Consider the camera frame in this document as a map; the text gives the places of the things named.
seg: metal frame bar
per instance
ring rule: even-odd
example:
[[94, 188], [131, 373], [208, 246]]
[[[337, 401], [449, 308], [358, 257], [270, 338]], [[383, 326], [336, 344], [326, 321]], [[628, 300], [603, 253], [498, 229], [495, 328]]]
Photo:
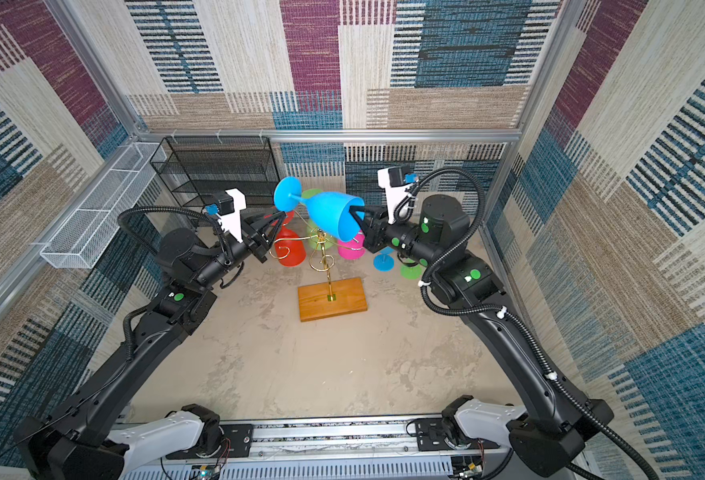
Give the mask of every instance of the metal frame bar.
[[482, 228], [478, 229], [478, 233], [481, 236], [481, 243], [486, 249], [486, 254], [489, 255], [489, 261], [491, 262], [491, 267], [494, 273], [499, 277], [501, 283], [505, 286], [505, 293], [510, 295], [512, 299], [512, 304], [518, 312], [521, 312], [520, 299], [515, 298], [515, 294], [510, 288], [510, 279], [507, 275], [507, 270], [505, 269], [505, 264], [502, 264], [499, 252], [496, 251], [494, 242], [492, 241], [491, 234], [489, 233], [489, 228], [483, 225]]
[[139, 141], [159, 142], [165, 137], [266, 137], [277, 142], [513, 142], [521, 136], [517, 128], [435, 128], [424, 130], [346, 129], [346, 130], [153, 130], [141, 131]]
[[0, 279], [0, 320], [3, 319], [14, 303], [24, 294], [35, 277], [40, 273], [40, 270], [47, 265], [46, 260], [40, 256], [40, 252], [46, 246], [46, 243], [51, 240], [61, 225], [70, 218], [83, 200], [97, 187], [101, 179], [108, 174], [110, 167], [117, 163], [124, 151], [130, 148], [133, 143], [133, 138], [126, 139], [90, 181], [85, 186], [81, 187], [80, 191], [70, 199], [68, 204], [43, 230], [35, 242], [31, 243], [30, 247], [8, 268]]
[[128, 132], [129, 136], [136, 135], [139, 131], [137, 125], [140, 119], [136, 116], [134, 108], [128, 103], [128, 99], [118, 91], [112, 77], [104, 67], [96, 48], [86, 36], [85, 30], [78, 20], [78, 16], [73, 12], [68, 0], [43, 0], [48, 10], [54, 16], [59, 27], [64, 32], [72, 44], [73, 50], [80, 57], [80, 61], [86, 66], [87, 72], [96, 83], [97, 88], [102, 93], [118, 121]]
[[[416, 437], [408, 436], [405, 431], [405, 424], [416, 418], [441, 418], [441, 415], [430, 413], [276, 420], [225, 420], [220, 424], [250, 423], [254, 425], [250, 455], [245, 458], [230, 458], [229, 463], [236, 464], [286, 460], [417, 458], [480, 454], [480, 450], [477, 448], [452, 450], [448, 447], [445, 450], [434, 452], [420, 452]], [[142, 424], [116, 425], [114, 429], [135, 428], [140, 425]], [[505, 447], [485, 450], [487, 456], [504, 456], [507, 451], [508, 449]], [[167, 466], [200, 463], [199, 458], [166, 461]]]
[[[541, 61], [541, 68], [537, 73], [537, 78], [534, 80], [534, 86], [531, 88], [529, 97], [525, 101], [519, 127], [522, 130], [522, 135], [526, 135], [529, 131], [529, 118], [531, 114], [540, 108], [542, 94], [545, 87], [550, 83], [553, 73], [555, 72], [555, 64], [557, 63], [563, 48], [566, 38], [571, 32], [571, 28], [577, 24], [582, 9], [585, 7], [587, 0], [569, 0], [565, 5], [563, 13], [556, 19], [556, 25], [553, 26], [554, 32], [550, 36], [551, 41], [549, 46], [546, 44], [545, 58]], [[486, 207], [483, 215], [483, 220], [489, 219], [494, 205], [499, 199], [501, 188], [507, 181], [507, 176], [510, 173], [512, 164], [515, 162], [515, 156], [518, 154], [518, 141], [510, 144], [509, 148], [502, 154], [502, 160], [497, 168], [497, 171], [492, 180], [489, 192], [486, 194]]]

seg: concrete floor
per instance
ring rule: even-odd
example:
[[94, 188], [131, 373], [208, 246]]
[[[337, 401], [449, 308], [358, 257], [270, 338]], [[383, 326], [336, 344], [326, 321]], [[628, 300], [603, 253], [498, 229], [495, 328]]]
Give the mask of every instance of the concrete floor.
[[[470, 250], [486, 258], [478, 235]], [[377, 271], [373, 257], [337, 258], [332, 269], [333, 280], [363, 279], [367, 312], [304, 323], [296, 288], [325, 275], [307, 262], [247, 260], [241, 278], [216, 291], [202, 327], [136, 394], [128, 421], [152, 421], [188, 403], [233, 419], [439, 412], [463, 393], [520, 403], [460, 319], [430, 312], [417, 280], [401, 277], [397, 261]]]

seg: striped fabric wall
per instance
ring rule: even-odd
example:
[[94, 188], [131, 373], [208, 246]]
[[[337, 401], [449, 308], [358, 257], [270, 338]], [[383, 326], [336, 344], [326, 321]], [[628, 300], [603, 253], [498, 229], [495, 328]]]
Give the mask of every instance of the striped fabric wall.
[[[44, 3], [0, 2], [0, 279], [126, 138]], [[114, 317], [154, 293], [160, 274], [132, 249], [118, 235], [91, 272], [46, 267], [0, 321], [0, 451], [93, 369]]]
[[[588, 0], [489, 229], [562, 370], [705, 478], [705, 2]], [[606, 478], [645, 478], [607, 439]]]
[[42, 0], [0, 2], [0, 279], [126, 138]]
[[[302, 188], [346, 192], [363, 198], [367, 205], [384, 205], [384, 190], [377, 185], [377, 170], [405, 165], [417, 175], [436, 168], [461, 167], [473, 172], [484, 188], [496, 173], [505, 144], [426, 143], [283, 143], [272, 144], [281, 175], [298, 177]], [[451, 195], [465, 212], [474, 215], [485, 208], [473, 186], [458, 175], [445, 175], [419, 192], [415, 212], [432, 193]]]
[[149, 129], [218, 130], [515, 127], [561, 0], [71, 3]]
[[[137, 202], [173, 203], [157, 178]], [[180, 226], [167, 214], [131, 223], [156, 247]], [[160, 268], [122, 231], [92, 270], [44, 268], [0, 322], [0, 451], [13, 445], [22, 418], [45, 416], [108, 359], [123, 341], [120, 320], [159, 289]], [[23, 464], [13, 450], [0, 466]]]

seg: white mesh basket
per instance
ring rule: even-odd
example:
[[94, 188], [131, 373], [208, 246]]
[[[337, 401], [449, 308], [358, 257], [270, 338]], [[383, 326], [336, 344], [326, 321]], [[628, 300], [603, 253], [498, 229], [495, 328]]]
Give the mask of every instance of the white mesh basket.
[[117, 233], [117, 216], [136, 205], [155, 176], [150, 165], [164, 161], [156, 143], [135, 142], [124, 150], [107, 174], [40, 252], [54, 268], [94, 268]]

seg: wooden block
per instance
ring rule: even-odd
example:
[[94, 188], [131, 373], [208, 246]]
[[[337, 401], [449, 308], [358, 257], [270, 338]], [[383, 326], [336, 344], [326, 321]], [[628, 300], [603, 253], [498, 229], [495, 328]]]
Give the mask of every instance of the wooden block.
[[328, 301], [328, 283], [316, 283], [299, 287], [300, 320], [309, 322], [330, 316], [365, 312], [369, 309], [363, 282], [359, 277], [337, 280], [331, 283], [336, 300]]

